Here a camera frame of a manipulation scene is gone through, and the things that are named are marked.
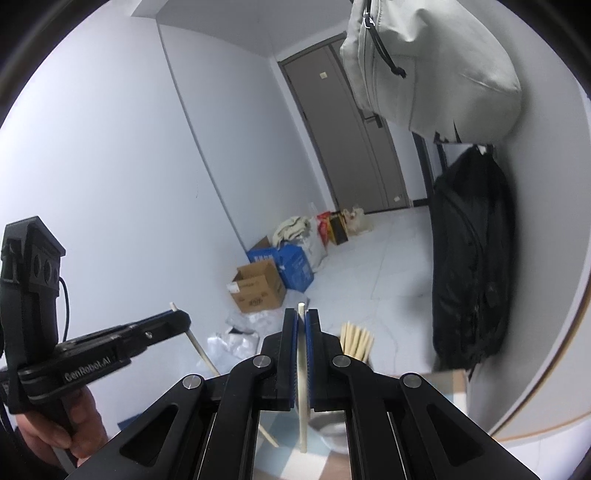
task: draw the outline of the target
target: bundle of wooden sticks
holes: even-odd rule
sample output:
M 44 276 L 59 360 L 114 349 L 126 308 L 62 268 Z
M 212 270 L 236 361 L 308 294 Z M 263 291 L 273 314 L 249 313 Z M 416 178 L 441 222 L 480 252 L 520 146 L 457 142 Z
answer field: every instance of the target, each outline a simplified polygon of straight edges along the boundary
M 366 329 L 352 323 L 344 323 L 340 329 L 340 346 L 345 355 L 367 362 L 369 351 L 374 344 L 374 336 Z

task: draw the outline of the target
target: door frame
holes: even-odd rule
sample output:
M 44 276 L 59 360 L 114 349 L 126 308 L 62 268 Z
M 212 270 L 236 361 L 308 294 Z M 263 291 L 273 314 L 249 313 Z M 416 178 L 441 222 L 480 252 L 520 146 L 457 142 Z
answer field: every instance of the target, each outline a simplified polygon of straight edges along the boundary
M 296 104 L 297 109 L 298 109 L 298 111 L 300 113 L 300 116 L 301 116 L 301 118 L 302 118 L 302 120 L 304 122 L 304 125 L 306 126 L 306 131 L 307 131 L 308 136 L 310 138 L 310 141 L 311 141 L 311 143 L 312 143 L 312 145 L 314 147 L 314 151 L 316 152 L 316 156 L 317 156 L 318 161 L 320 163 L 320 168 L 321 168 L 322 173 L 324 175 L 324 179 L 326 180 L 326 184 L 328 185 L 328 188 L 329 188 L 329 191 L 330 191 L 330 196 L 332 197 L 332 200 L 333 200 L 335 206 L 337 207 L 337 209 L 340 209 L 340 205 L 339 205 L 339 202 L 338 202 L 338 200 L 336 198 L 335 190 L 334 190 L 334 187 L 332 185 L 332 182 L 330 181 L 330 176 L 328 174 L 328 170 L 327 170 L 327 168 L 326 168 L 326 166 L 324 164 L 324 159 L 322 158 L 322 154 L 320 152 L 320 148 L 318 147 L 318 145 L 316 143 L 316 139 L 314 137 L 312 128 L 310 126 L 310 123 L 308 122 L 308 118 L 306 117 L 306 114 L 304 113 L 304 109 L 302 108 L 302 105 L 300 103 L 300 99 L 297 96 L 296 89 L 294 88 L 293 84 L 291 83 L 291 80 L 290 80 L 290 78 L 289 78 L 289 76 L 287 74 L 287 71 L 285 69 L 285 66 L 287 64 L 291 63 L 292 61 L 297 60 L 300 57 L 303 57 L 304 55 L 306 55 L 308 53 L 311 53 L 313 51 L 316 51 L 316 50 L 318 50 L 320 48 L 323 48 L 325 46 L 329 46 L 330 49 L 331 49 L 331 51 L 334 53 L 334 49 L 331 47 L 331 45 L 334 42 L 336 42 L 336 41 L 344 40 L 346 38 L 346 36 L 347 36 L 347 34 L 345 32 L 340 33 L 338 35 L 334 35 L 334 36 L 329 37 L 329 38 L 327 38 L 325 40 L 322 40 L 322 41 L 320 41 L 320 42 L 318 42 L 318 43 L 316 43 L 316 44 L 314 44 L 314 45 L 312 45 L 310 47 L 307 47 L 304 50 L 299 51 L 298 53 L 294 53 L 293 55 L 287 57 L 284 60 L 281 60 L 281 61 L 278 61 L 277 62 L 278 65 L 279 65 L 279 69 L 281 70 L 281 74 L 283 75 L 283 78 L 284 78 L 285 82 L 287 83 L 287 86 L 289 87 L 289 90 L 291 92 L 291 96 L 293 97 L 293 99 L 295 101 L 295 104 Z M 349 89 L 351 89 L 351 85 L 349 83 L 349 78 L 347 77 L 347 75 L 345 73 L 345 70 L 344 70 L 341 62 L 338 62 L 338 64 L 339 64 L 339 68 L 342 71 L 343 78 L 345 78 L 345 81 L 347 82 L 347 85 L 349 85 Z M 407 188 L 406 188 L 406 182 L 404 180 L 404 175 L 402 175 L 402 170 L 400 168 L 400 160 L 398 159 L 398 152 L 396 151 L 396 147 L 394 145 L 394 141 L 392 140 L 392 135 L 391 135 L 390 130 L 388 128 L 388 124 L 387 124 L 387 122 L 386 122 L 386 120 L 384 118 L 382 118 L 382 122 L 384 124 L 384 129 L 385 129 L 386 135 L 388 137 L 388 141 L 390 143 L 390 147 L 392 149 L 392 152 L 396 155 L 396 158 L 398 160 L 397 167 L 398 167 L 398 172 L 400 174 L 400 178 L 402 180 L 402 185 L 404 186 L 404 191 L 403 191 L 402 195 L 404 197 L 404 203 L 405 203 L 405 205 L 404 206 L 401 206 L 401 207 L 387 208 L 385 210 L 380 210 L 380 211 L 401 210 L 401 209 L 409 208 L 409 207 L 412 207 L 413 206 L 413 202 L 408 198 L 408 193 L 407 193 Z

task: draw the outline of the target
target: metal pivot screw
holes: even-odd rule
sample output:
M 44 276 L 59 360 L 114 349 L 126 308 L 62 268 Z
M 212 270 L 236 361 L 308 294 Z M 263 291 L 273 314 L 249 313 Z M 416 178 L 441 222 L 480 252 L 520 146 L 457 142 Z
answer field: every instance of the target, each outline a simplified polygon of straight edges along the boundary
M 410 374 L 410 375 L 407 375 L 406 377 L 404 377 L 403 382 L 408 388 L 418 388 L 421 386 L 421 383 L 422 383 L 421 377 L 419 377 L 418 375 L 414 375 L 414 374 Z
M 187 390 L 197 388 L 199 385 L 201 385 L 201 377 L 198 375 L 187 375 L 185 378 L 183 378 L 183 386 Z
M 266 355 L 257 355 L 252 359 L 252 364 L 257 368 L 268 367 L 271 364 L 271 358 Z
M 337 355 L 333 358 L 333 365 L 335 367 L 348 367 L 351 364 L 351 359 L 346 355 Z

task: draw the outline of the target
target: cardboard box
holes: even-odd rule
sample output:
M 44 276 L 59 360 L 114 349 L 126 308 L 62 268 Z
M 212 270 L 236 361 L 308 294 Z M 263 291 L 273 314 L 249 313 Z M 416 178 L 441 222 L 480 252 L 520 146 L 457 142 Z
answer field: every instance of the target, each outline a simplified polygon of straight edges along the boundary
M 251 262 L 273 259 L 283 283 L 292 290 L 304 293 L 314 280 L 314 272 L 306 254 L 297 245 L 284 244 L 281 248 L 275 248 L 267 237 L 263 237 L 246 252 L 246 256 Z
M 238 267 L 227 287 L 242 313 L 278 309 L 285 297 L 285 285 L 273 260 Z

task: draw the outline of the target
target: blue box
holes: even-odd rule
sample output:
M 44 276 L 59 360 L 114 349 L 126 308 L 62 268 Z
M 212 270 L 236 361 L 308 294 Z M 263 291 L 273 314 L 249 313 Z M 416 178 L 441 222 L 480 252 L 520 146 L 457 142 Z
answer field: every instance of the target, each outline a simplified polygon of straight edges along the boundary
M 272 258 L 283 283 L 292 290 L 304 293 L 314 280 L 306 254 L 297 245 L 283 244 L 281 248 L 275 248 L 265 237 L 246 252 L 246 256 L 251 263 Z

